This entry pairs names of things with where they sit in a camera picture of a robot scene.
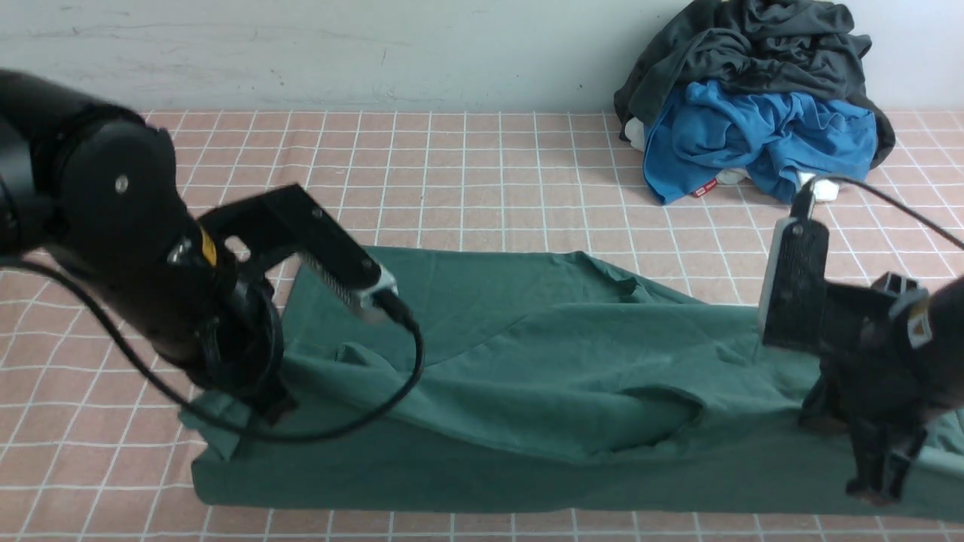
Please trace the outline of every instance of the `yellow sticker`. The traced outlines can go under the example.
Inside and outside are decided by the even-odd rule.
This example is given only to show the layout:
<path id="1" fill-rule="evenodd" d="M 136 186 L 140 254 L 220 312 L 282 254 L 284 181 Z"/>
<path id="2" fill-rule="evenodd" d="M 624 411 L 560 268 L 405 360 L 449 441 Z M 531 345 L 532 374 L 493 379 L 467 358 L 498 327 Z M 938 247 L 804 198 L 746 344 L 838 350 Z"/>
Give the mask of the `yellow sticker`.
<path id="1" fill-rule="evenodd" d="M 934 339 L 934 331 L 930 327 L 930 300 L 924 299 L 910 310 L 907 316 L 907 338 L 911 348 L 915 350 Z"/>
<path id="2" fill-rule="evenodd" d="M 218 265 L 218 248 L 214 246 L 214 241 L 207 234 L 207 231 L 204 231 L 204 228 L 201 228 L 201 254 L 211 264 L 211 267 Z"/>

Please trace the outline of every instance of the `pile of clothes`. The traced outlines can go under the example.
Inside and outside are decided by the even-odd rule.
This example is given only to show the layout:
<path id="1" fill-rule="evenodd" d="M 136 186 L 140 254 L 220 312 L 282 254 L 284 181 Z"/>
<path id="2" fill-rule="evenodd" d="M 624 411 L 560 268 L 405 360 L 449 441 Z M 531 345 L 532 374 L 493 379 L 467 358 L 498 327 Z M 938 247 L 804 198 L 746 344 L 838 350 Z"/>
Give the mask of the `pile of clothes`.
<path id="1" fill-rule="evenodd" d="M 656 198 L 750 178 L 789 203 L 801 177 L 866 178 L 896 138 L 853 28 L 846 6 L 817 0 L 694 0 L 677 14 L 614 96 Z"/>

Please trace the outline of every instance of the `white wall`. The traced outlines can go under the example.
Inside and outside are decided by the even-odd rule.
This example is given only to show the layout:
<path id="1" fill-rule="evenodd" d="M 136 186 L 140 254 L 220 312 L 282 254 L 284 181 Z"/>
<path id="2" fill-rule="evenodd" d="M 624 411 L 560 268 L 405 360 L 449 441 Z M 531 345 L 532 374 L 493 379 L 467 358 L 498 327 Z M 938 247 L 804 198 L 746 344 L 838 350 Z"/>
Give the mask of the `white wall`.
<path id="1" fill-rule="evenodd" d="M 0 66 L 142 108 L 608 110 L 687 0 L 0 0 Z M 964 109 L 964 2 L 850 0 L 870 96 Z"/>

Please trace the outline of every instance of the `screw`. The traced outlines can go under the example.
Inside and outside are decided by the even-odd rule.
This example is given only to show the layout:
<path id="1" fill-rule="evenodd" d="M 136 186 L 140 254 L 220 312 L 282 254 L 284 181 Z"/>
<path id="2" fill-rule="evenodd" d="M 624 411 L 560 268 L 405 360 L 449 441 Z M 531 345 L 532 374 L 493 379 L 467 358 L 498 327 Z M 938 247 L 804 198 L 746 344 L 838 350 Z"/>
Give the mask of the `screw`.
<path id="1" fill-rule="evenodd" d="M 118 194 L 123 194 L 127 191 L 127 186 L 129 184 L 130 181 L 127 180 L 127 176 L 119 176 L 118 179 L 114 181 L 114 190 L 116 190 Z"/>

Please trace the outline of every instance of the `red label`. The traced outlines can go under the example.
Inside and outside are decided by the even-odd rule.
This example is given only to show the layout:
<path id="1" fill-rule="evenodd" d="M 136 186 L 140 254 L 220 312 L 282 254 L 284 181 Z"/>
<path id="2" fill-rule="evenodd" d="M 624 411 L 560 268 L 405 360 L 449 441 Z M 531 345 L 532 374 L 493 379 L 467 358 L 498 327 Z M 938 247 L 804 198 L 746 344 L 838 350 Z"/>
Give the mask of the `red label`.
<path id="1" fill-rule="evenodd" d="M 714 177 L 714 178 L 710 179 L 710 182 L 708 182 L 708 183 L 704 184 L 703 186 L 697 188 L 692 194 L 690 194 L 690 196 L 692 196 L 693 198 L 702 198 L 702 197 L 706 196 L 707 192 L 709 192 L 709 191 L 712 190 L 713 188 L 716 188 L 716 184 L 717 184 L 717 183 L 716 183 L 716 177 Z"/>

